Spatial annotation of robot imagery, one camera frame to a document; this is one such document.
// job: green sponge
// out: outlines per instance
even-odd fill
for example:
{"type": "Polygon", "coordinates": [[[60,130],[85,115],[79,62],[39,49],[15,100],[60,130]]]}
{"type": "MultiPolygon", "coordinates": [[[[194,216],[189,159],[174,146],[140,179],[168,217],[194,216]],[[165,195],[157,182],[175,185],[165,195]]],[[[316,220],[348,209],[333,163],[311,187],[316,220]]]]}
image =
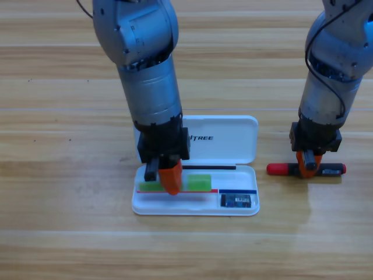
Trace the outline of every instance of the green sponge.
{"type": "Polygon", "coordinates": [[[211,175],[194,174],[188,176],[188,191],[211,191],[211,175]]]}
{"type": "MultiPolygon", "coordinates": [[[[211,175],[209,174],[191,174],[188,175],[188,182],[182,185],[183,191],[206,192],[211,191],[211,175]]],[[[141,182],[139,184],[139,191],[143,192],[163,192],[165,189],[159,182],[141,182]]]]}
{"type": "Polygon", "coordinates": [[[139,184],[139,191],[154,192],[154,191],[165,191],[159,182],[141,182],[139,184]]]}

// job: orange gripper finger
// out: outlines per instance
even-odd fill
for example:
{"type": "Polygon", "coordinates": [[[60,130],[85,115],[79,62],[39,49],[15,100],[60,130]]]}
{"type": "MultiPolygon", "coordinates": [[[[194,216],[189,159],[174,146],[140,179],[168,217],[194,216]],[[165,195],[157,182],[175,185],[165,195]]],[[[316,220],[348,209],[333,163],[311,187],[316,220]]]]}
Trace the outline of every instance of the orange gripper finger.
{"type": "Polygon", "coordinates": [[[159,179],[164,189],[171,195],[177,195],[181,191],[181,160],[177,165],[169,169],[159,169],[159,179]]]}
{"type": "Polygon", "coordinates": [[[321,159],[322,159],[322,156],[315,156],[315,161],[316,161],[316,164],[317,164],[316,170],[313,170],[313,171],[307,170],[304,166],[302,152],[298,151],[297,152],[297,160],[298,160],[298,165],[299,165],[299,171],[300,171],[302,177],[306,178],[306,179],[309,179],[309,178],[312,178],[314,175],[316,175],[317,171],[320,168],[321,159]]]}

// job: black cable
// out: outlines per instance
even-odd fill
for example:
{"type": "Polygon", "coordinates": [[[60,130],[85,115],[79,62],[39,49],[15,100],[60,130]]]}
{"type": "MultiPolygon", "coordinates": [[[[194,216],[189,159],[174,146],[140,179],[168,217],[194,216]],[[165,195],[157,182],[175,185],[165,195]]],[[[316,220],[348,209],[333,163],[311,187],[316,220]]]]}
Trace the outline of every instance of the black cable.
{"type": "Polygon", "coordinates": [[[339,94],[333,90],[326,82],[324,82],[315,72],[314,70],[312,70],[311,66],[309,65],[308,63],[308,56],[309,56],[309,50],[311,49],[312,47],[312,44],[313,42],[315,41],[315,39],[317,38],[317,36],[319,36],[319,34],[321,33],[321,31],[328,27],[329,25],[331,25],[333,22],[335,22],[336,20],[338,20],[338,18],[340,18],[341,16],[343,16],[345,13],[349,12],[352,8],[354,8],[355,6],[357,6],[359,3],[361,3],[363,0],[356,0],[355,3],[353,3],[351,6],[346,6],[344,5],[343,6],[343,12],[338,14],[336,17],[334,17],[333,19],[331,19],[330,21],[328,21],[327,23],[325,23],[323,26],[321,26],[319,28],[319,30],[315,33],[315,35],[312,37],[311,41],[309,41],[308,45],[307,45],[307,48],[306,48],[306,51],[305,51],[305,64],[307,65],[307,68],[308,70],[310,71],[310,73],[313,74],[314,77],[317,78],[317,80],[319,80],[323,85],[325,85],[331,92],[333,92],[339,99],[341,105],[342,105],[342,112],[340,115],[337,116],[337,118],[343,118],[345,113],[346,113],[346,105],[343,101],[343,99],[339,96],[339,94]]]}
{"type": "Polygon", "coordinates": [[[87,16],[89,16],[91,19],[93,18],[93,16],[86,10],[86,8],[84,8],[84,6],[82,5],[82,3],[80,3],[80,0],[76,0],[76,2],[78,3],[78,5],[81,7],[81,9],[84,11],[84,13],[87,14],[87,16]]]}

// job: wood grain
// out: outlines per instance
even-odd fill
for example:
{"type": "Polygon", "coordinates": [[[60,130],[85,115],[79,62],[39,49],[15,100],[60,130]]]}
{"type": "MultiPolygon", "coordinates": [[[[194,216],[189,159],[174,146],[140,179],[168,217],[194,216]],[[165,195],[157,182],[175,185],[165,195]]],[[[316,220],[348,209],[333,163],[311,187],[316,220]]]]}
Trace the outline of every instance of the wood grain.
{"type": "MultiPolygon", "coordinates": [[[[82,1],[92,10],[90,0],[82,1]]],[[[185,114],[259,121],[260,212],[131,210],[136,160],[118,74],[75,1],[0,0],[0,279],[373,278],[373,80],[342,128],[340,179],[269,177],[288,132],[322,1],[174,0],[185,114]]]]}

